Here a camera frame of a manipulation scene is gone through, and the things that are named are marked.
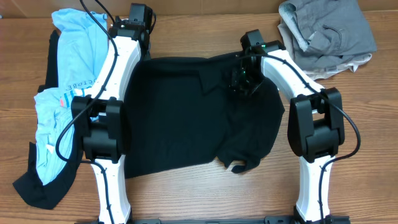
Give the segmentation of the black t-shirt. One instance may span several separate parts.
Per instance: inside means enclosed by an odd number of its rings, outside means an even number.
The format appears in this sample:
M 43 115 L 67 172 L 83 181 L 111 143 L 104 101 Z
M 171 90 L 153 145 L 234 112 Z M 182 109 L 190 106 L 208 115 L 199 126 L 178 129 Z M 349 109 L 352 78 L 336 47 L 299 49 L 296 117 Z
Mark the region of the black t-shirt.
M 124 97 L 131 127 L 126 178 L 219 159 L 236 174 L 270 153 L 284 106 L 268 79 L 240 96 L 230 87 L 240 63 L 212 58 L 155 58 L 134 68 Z

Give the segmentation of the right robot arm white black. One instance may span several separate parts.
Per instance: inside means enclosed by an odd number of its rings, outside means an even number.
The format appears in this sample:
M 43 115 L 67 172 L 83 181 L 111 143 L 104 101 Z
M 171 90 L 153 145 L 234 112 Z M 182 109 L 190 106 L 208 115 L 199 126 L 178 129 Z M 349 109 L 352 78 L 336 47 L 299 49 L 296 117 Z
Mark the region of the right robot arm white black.
M 231 89 L 252 96 L 269 79 L 290 102 L 287 137 L 300 163 L 300 192 L 292 216 L 267 217 L 265 223 L 349 223 L 328 207 L 330 168 L 345 141 L 341 94 L 309 78 L 283 44 L 264 42 L 259 30 L 245 33 L 241 67 L 232 74 Z

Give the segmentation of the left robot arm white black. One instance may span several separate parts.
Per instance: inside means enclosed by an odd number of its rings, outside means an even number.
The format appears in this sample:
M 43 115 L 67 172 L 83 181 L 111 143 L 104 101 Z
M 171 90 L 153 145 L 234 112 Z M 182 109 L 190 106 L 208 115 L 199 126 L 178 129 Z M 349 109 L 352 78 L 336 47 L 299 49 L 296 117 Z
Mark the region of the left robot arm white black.
M 105 32 L 109 48 L 97 80 L 71 104 L 77 146 L 96 177 L 97 223 L 132 223 L 124 177 L 131 129 L 123 99 L 134 67 L 150 57 L 154 24 L 153 10 L 145 4 L 131 4 L 126 19 L 115 17 Z

